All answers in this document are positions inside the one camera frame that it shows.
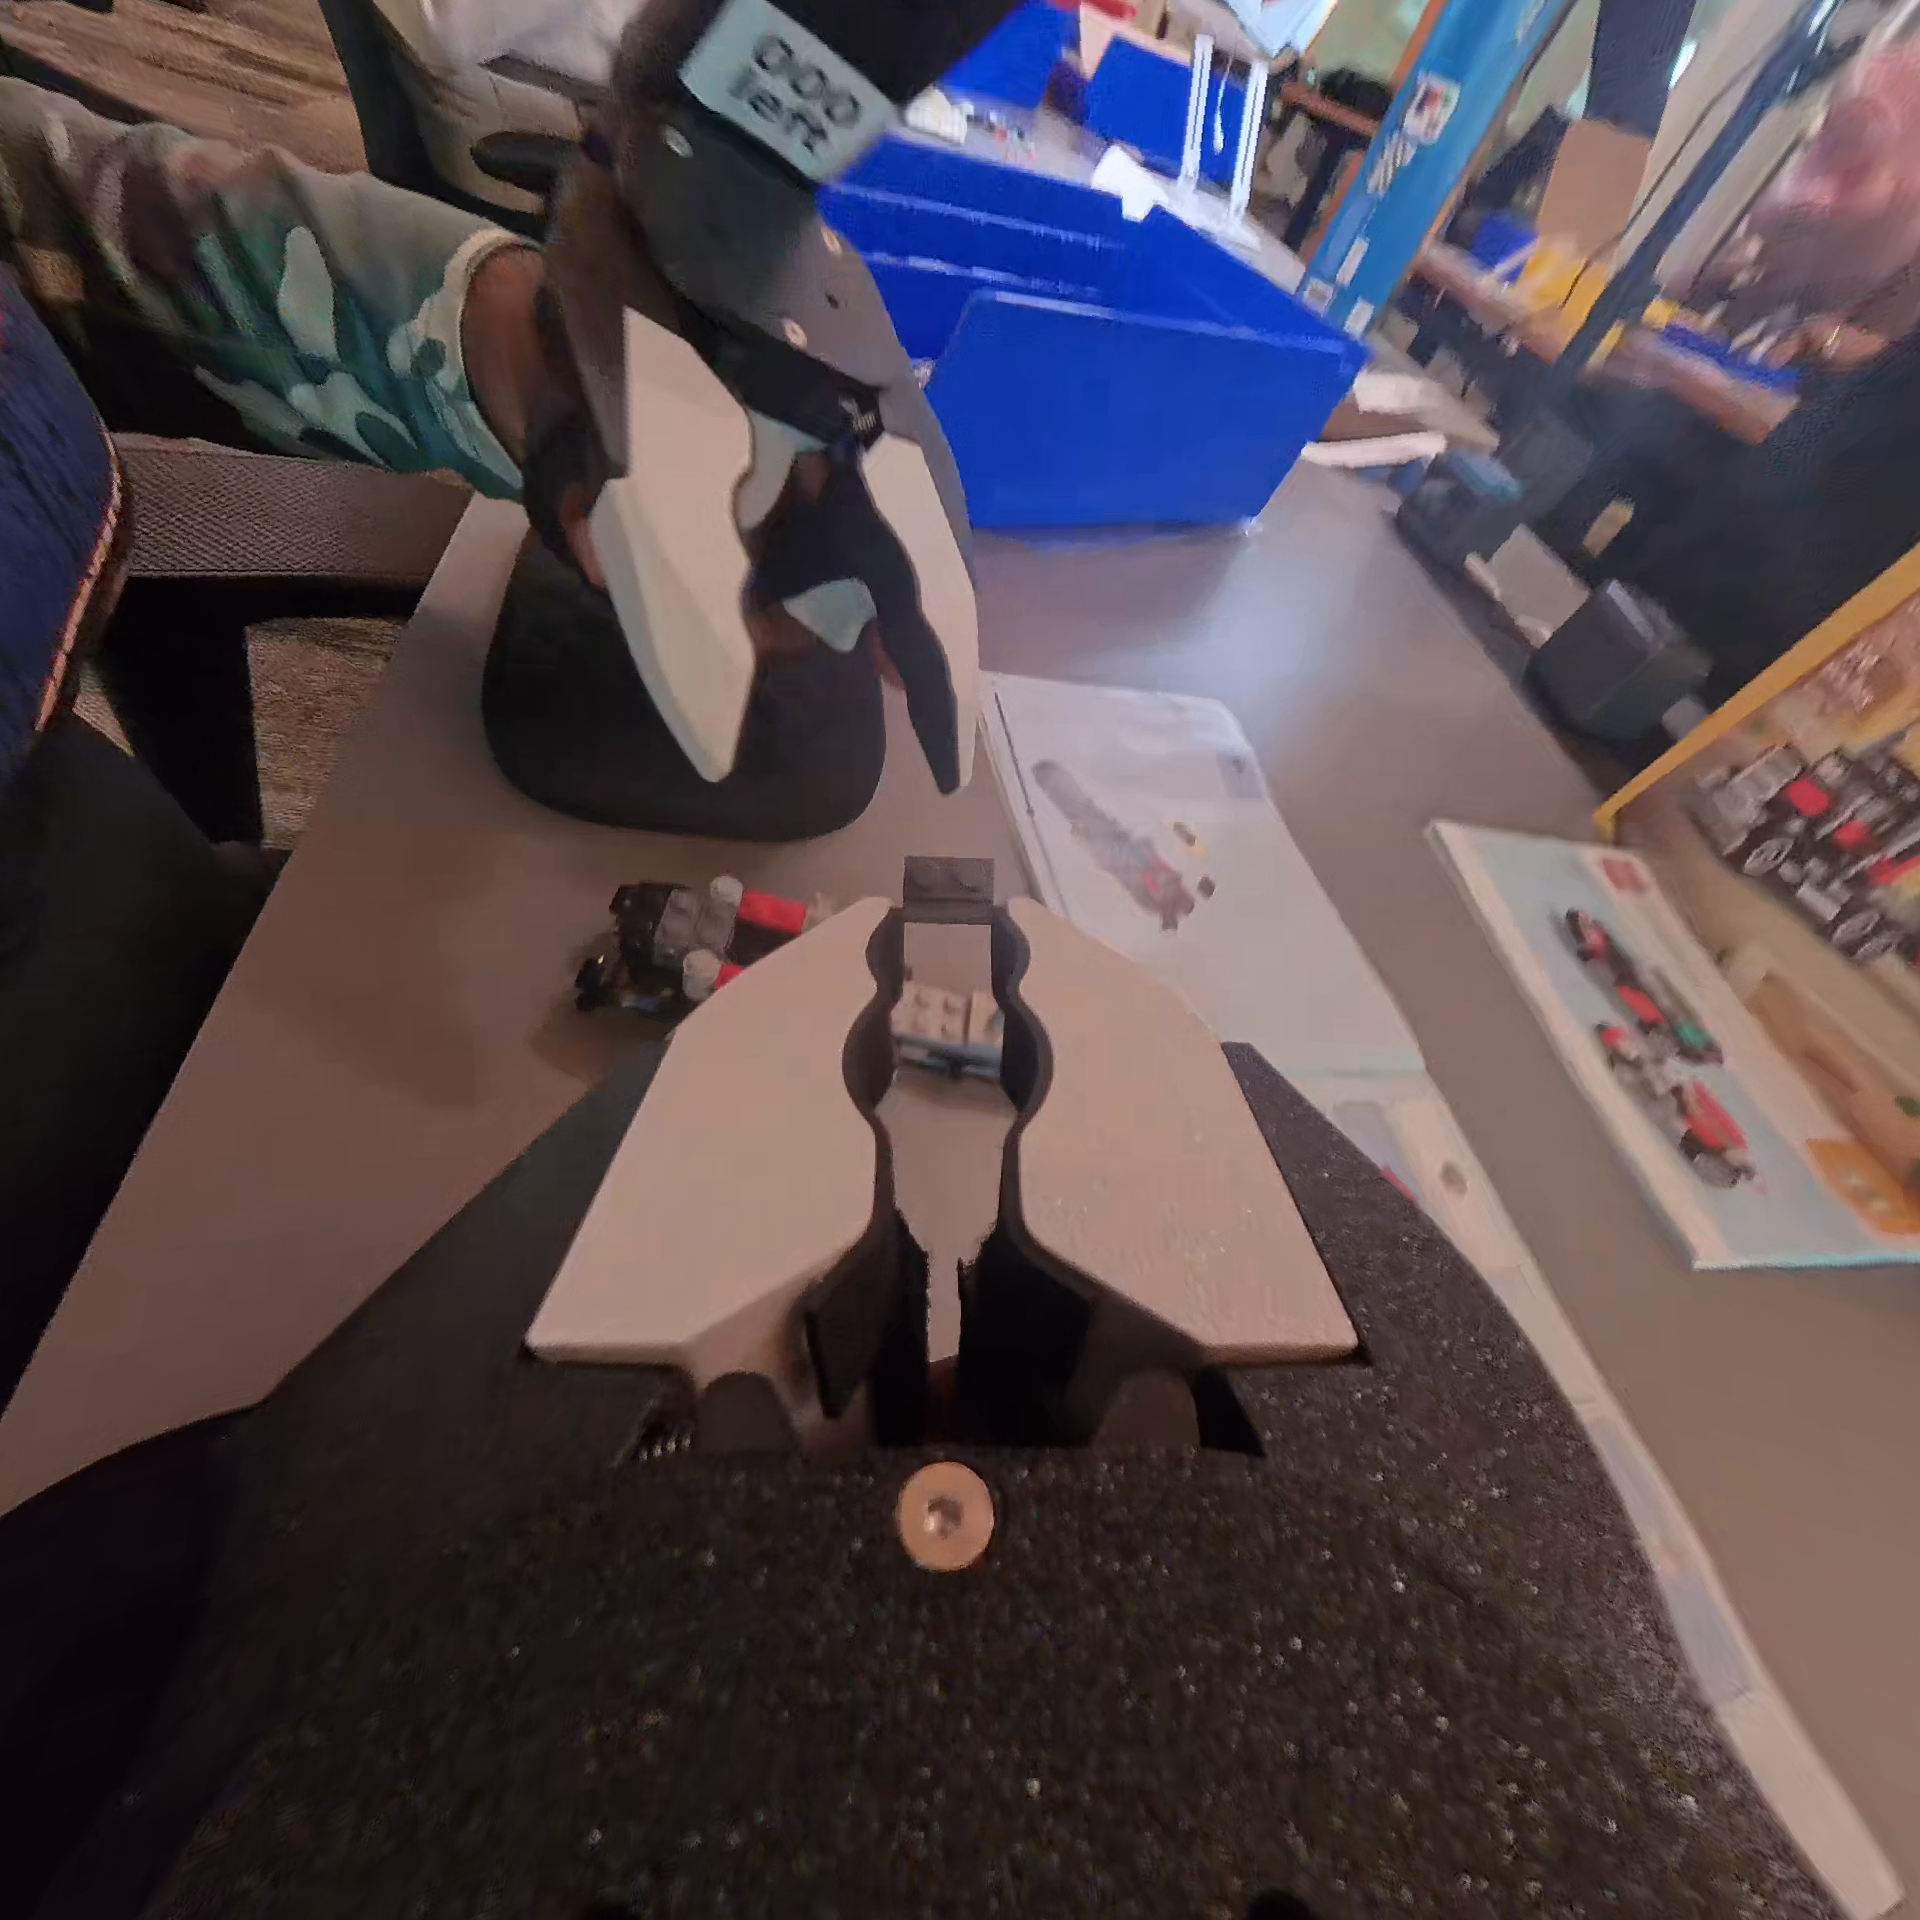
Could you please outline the dark grey box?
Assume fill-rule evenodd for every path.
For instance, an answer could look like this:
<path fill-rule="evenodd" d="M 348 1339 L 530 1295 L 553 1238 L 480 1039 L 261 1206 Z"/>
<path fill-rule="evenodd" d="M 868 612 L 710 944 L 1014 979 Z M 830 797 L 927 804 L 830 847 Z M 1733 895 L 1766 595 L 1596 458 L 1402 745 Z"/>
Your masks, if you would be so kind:
<path fill-rule="evenodd" d="M 1565 730 L 1633 748 L 1700 695 L 1715 659 L 1640 588 L 1607 579 L 1522 667 L 1526 694 Z"/>

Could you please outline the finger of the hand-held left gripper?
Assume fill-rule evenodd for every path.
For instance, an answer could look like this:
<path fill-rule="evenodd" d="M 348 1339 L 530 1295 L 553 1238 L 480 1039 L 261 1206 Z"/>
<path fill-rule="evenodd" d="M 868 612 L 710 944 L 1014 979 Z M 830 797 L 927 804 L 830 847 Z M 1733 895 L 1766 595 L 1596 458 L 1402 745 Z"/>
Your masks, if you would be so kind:
<path fill-rule="evenodd" d="M 757 663 L 873 648 L 899 682 L 938 792 L 962 792 L 978 731 L 978 606 L 965 517 L 925 443 L 823 442 L 748 414 L 747 634 Z"/>
<path fill-rule="evenodd" d="M 726 780 L 757 689 L 750 553 L 737 517 L 748 411 L 678 334 L 622 313 L 627 467 L 588 516 L 637 672 L 695 773 Z"/>

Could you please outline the yellow-edged toy box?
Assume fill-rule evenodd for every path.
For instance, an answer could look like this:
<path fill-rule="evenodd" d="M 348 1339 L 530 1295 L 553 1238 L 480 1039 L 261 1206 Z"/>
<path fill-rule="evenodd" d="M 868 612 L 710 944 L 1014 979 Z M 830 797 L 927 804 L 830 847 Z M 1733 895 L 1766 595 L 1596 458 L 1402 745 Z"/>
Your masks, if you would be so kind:
<path fill-rule="evenodd" d="M 1786 648 L 1594 815 L 1676 819 L 1845 963 L 1917 1002 L 1918 552 Z"/>

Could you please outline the grey desk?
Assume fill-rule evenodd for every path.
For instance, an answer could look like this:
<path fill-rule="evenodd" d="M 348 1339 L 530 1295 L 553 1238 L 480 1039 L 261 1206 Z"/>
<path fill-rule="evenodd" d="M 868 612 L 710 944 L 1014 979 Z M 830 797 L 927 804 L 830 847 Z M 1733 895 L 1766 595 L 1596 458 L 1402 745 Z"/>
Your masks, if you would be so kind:
<path fill-rule="evenodd" d="M 525 801 L 479 715 L 523 517 L 479 499 L 4 1413 L 4 1507 L 314 1349 L 627 1049 L 560 1010 L 637 833 Z M 1389 525 L 1297 467 L 1248 531 L 977 548 L 983 658 L 1238 718 L 1471 1149 L 1471 1258 L 1638 1521 L 1690 1521 L 1917 1916 L 1917 1268 L 1695 1271 L 1429 839 L 1591 782 Z"/>

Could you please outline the clear acrylic stand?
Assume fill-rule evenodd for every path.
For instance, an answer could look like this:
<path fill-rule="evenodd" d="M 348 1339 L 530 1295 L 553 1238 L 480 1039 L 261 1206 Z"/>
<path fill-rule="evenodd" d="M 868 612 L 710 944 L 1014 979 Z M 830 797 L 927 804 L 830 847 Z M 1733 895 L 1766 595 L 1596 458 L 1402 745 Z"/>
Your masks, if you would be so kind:
<path fill-rule="evenodd" d="M 1268 118 L 1272 61 L 1255 57 L 1241 82 L 1232 163 L 1224 195 L 1205 190 L 1212 155 L 1229 150 L 1229 110 L 1235 59 L 1217 50 L 1209 32 L 1197 32 L 1189 59 L 1187 124 L 1181 166 L 1168 194 L 1177 217 L 1242 254 L 1261 249 L 1261 230 L 1251 215 L 1261 138 Z"/>

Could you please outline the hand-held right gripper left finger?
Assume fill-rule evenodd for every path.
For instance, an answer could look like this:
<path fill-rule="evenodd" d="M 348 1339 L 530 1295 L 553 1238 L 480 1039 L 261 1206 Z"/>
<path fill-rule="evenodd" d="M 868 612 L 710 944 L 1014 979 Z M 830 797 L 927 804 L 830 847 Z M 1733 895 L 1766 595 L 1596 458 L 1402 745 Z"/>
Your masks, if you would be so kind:
<path fill-rule="evenodd" d="M 895 1220 L 880 1093 L 850 1081 L 878 1006 L 864 895 L 747 966 L 665 1041 L 525 1344 L 546 1364 L 652 1366 L 693 1387 L 760 1376 L 840 1419 L 888 1307 L 830 1325 L 832 1286 Z"/>

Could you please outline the person's left forearm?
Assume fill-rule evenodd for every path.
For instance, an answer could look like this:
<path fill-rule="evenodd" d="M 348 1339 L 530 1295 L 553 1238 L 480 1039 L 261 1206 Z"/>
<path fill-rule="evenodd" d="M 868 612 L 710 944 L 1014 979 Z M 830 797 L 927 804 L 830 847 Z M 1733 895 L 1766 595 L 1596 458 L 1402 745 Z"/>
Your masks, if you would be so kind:
<path fill-rule="evenodd" d="M 463 340 L 476 275 L 530 254 L 507 228 L 9 76 L 2 247 L 115 430 L 521 494 Z"/>

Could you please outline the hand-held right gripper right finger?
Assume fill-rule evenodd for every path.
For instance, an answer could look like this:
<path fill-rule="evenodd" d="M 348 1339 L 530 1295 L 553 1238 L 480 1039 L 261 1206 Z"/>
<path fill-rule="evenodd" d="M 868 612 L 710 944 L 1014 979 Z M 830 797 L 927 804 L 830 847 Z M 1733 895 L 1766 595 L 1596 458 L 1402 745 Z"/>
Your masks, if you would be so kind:
<path fill-rule="evenodd" d="M 1360 1335 L 1224 1043 L 1174 985 L 1039 900 L 1006 908 L 1002 1221 L 1205 1364 L 1335 1362 Z"/>

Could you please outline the black rounded pad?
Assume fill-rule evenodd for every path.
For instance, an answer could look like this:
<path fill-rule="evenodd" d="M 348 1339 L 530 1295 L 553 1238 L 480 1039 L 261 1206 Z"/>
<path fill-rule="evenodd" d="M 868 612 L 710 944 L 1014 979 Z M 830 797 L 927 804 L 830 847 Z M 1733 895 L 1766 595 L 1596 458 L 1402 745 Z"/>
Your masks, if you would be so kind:
<path fill-rule="evenodd" d="M 759 673 L 733 772 L 706 780 L 648 694 L 606 595 L 537 534 L 516 553 L 480 688 L 501 775 L 588 823 L 752 846 L 826 838 L 887 762 L 878 670 L 816 646 Z"/>

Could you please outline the dark printed sweatshirt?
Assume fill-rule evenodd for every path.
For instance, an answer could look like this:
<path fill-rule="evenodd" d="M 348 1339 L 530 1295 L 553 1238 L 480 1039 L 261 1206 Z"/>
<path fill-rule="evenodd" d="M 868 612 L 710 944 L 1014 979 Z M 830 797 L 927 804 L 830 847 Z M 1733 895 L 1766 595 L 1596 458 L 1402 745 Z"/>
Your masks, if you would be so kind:
<path fill-rule="evenodd" d="M 34 754 L 113 570 L 125 471 L 92 397 L 2 271 L 2 782 Z"/>

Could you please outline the grey and black brick assembly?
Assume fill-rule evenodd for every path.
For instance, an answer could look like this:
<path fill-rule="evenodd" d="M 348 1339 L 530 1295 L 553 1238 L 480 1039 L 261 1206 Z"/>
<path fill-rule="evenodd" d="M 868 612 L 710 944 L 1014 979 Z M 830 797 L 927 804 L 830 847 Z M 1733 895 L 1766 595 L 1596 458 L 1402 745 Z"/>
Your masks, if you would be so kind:
<path fill-rule="evenodd" d="M 621 1012 L 672 1027 L 838 908 L 829 894 L 793 898 L 737 875 L 625 884 L 611 900 L 609 938 L 575 976 L 575 1003 L 582 1014 Z"/>

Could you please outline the person's left hand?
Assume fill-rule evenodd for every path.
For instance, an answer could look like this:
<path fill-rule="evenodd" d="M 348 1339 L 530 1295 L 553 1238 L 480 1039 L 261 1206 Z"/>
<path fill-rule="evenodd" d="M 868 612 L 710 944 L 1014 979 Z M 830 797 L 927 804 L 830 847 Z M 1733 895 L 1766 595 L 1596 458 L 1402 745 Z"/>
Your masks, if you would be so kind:
<path fill-rule="evenodd" d="M 474 268 L 460 346 L 483 417 L 518 469 L 530 524 L 559 559 L 604 593 L 609 575 L 591 519 L 613 467 L 541 249 L 498 247 Z"/>

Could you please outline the closed brick instruction booklet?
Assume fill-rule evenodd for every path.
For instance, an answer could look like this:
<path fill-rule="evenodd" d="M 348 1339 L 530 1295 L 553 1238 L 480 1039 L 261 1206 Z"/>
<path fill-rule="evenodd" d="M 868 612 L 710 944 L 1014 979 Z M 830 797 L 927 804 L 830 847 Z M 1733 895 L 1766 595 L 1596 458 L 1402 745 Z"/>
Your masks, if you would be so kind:
<path fill-rule="evenodd" d="M 1828 950 L 1688 827 L 1646 850 L 1429 833 L 1695 1268 L 1917 1268 L 1917 983 L 1897 956 Z"/>

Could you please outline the tall blue toy box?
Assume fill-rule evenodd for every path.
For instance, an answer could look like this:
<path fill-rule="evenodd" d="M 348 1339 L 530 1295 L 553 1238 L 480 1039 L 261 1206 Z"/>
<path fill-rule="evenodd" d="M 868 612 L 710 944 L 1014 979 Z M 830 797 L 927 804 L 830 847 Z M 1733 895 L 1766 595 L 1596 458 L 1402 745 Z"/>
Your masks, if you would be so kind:
<path fill-rule="evenodd" d="M 1402 77 L 1310 255 L 1300 296 L 1365 337 L 1440 228 L 1569 1 L 1431 3 Z"/>

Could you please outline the open brick instruction booklet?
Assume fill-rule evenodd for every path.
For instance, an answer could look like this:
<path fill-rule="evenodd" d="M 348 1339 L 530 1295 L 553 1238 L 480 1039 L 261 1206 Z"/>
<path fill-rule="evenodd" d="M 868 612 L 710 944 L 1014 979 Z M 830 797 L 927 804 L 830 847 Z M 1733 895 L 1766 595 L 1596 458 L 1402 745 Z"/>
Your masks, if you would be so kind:
<path fill-rule="evenodd" d="M 1684 1668 L 1847 1916 L 1917 1916 L 1740 1619 L 1715 1559 L 1528 1249 L 1498 1185 L 1305 852 L 1229 708 L 990 673 L 983 760 L 1039 898 L 1253 1043 L 1490 1283 L 1573 1404 L 1628 1516 Z"/>

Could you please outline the small light grey brick assembly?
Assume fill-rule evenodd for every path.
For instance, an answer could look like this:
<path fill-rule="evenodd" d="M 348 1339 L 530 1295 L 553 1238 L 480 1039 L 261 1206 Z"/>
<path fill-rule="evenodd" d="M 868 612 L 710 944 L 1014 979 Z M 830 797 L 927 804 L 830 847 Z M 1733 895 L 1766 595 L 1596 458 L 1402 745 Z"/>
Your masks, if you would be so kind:
<path fill-rule="evenodd" d="M 1005 1014 L 988 988 L 908 977 L 891 1012 L 896 1059 L 953 1080 L 998 1081 Z"/>

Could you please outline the large blue plastic bin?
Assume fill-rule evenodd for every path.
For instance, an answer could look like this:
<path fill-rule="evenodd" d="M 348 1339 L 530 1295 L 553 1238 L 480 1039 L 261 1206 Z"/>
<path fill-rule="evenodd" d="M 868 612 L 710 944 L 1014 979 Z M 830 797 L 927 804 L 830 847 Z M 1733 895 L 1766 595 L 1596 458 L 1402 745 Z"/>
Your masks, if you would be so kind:
<path fill-rule="evenodd" d="M 1206 527 L 1262 516 L 1367 358 L 1313 313 L 1261 330 L 981 293 L 925 395 L 977 529 Z"/>

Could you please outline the grey mesh chair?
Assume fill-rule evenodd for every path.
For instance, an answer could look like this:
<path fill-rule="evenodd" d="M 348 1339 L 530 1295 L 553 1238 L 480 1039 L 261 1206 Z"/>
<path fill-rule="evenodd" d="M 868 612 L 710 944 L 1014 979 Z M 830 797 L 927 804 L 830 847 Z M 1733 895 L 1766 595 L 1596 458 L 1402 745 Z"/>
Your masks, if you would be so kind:
<path fill-rule="evenodd" d="M 117 433 L 119 595 L 92 656 L 132 754 L 212 844 L 261 846 L 251 628 L 404 617 L 466 513 L 432 473 Z"/>

